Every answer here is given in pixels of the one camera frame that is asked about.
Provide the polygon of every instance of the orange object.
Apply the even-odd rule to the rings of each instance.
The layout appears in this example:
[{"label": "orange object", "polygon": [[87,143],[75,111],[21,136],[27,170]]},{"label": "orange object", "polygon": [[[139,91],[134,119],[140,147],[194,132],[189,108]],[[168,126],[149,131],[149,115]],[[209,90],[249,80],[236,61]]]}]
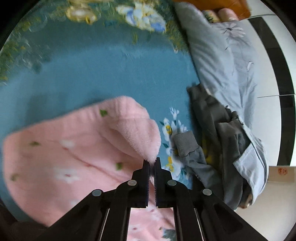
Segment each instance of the orange object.
[{"label": "orange object", "polygon": [[[184,2],[184,0],[174,0],[175,2]],[[187,0],[200,11],[214,10],[218,12],[222,8],[230,8],[238,16],[239,20],[243,20],[251,16],[251,12],[246,0]]]}]

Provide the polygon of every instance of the pink garment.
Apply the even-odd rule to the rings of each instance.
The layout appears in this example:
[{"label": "pink garment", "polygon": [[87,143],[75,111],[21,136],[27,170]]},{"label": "pink garment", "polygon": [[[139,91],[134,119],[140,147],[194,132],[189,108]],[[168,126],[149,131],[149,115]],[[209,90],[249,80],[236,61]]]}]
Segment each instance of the pink garment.
[{"label": "pink garment", "polygon": [[[94,189],[109,191],[154,163],[158,126],[130,97],[118,97],[8,136],[4,178],[18,206],[50,226]],[[161,240],[173,229],[171,209],[157,209],[153,185],[148,209],[133,209],[129,241]]]}]

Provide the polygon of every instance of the teal fabric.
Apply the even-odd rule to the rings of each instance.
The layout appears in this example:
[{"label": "teal fabric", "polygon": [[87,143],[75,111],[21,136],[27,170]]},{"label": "teal fabric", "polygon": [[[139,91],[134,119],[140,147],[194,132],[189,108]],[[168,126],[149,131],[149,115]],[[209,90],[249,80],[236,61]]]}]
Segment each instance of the teal fabric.
[{"label": "teal fabric", "polygon": [[[66,0],[42,1],[16,27],[0,56],[9,66],[0,70],[1,150],[14,131],[126,95],[158,123],[162,166],[190,187],[170,140],[192,129],[186,87],[199,79],[188,50],[180,48],[186,43],[165,0],[155,9],[167,24],[166,32],[159,23],[151,24],[155,31],[131,26],[110,11],[118,4],[133,6],[130,1],[89,4],[98,20],[88,25],[65,16]],[[17,219],[28,220],[9,195],[2,165],[0,196]]]}]

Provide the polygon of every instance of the pink blanket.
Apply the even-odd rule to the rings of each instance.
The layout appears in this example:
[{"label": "pink blanket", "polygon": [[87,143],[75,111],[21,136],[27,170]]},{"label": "pink blanket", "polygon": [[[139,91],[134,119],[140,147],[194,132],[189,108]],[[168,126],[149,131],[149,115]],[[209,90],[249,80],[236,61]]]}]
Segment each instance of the pink blanket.
[{"label": "pink blanket", "polygon": [[[4,178],[29,216],[50,226],[94,189],[131,179],[143,159],[153,163],[160,133],[148,112],[118,97],[13,133],[4,142]],[[157,209],[151,184],[148,209],[131,211],[128,240],[161,240],[173,229],[171,209]]]}]

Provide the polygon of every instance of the metal screw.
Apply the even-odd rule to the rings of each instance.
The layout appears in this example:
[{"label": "metal screw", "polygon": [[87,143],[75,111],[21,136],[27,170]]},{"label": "metal screw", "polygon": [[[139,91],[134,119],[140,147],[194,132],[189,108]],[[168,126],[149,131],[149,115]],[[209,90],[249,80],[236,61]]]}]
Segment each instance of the metal screw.
[{"label": "metal screw", "polygon": [[204,189],[204,190],[202,191],[202,193],[203,193],[204,195],[206,195],[206,196],[211,196],[211,195],[212,195],[212,191],[211,191],[210,189]]},{"label": "metal screw", "polygon": [[175,180],[169,180],[168,181],[168,185],[169,186],[176,186],[177,185],[177,182]]},{"label": "metal screw", "polygon": [[128,185],[129,186],[135,186],[135,185],[137,185],[137,181],[136,180],[129,180]]},{"label": "metal screw", "polygon": [[102,191],[100,189],[96,189],[92,191],[92,195],[95,197],[99,197],[101,196],[101,194],[102,194]]}]

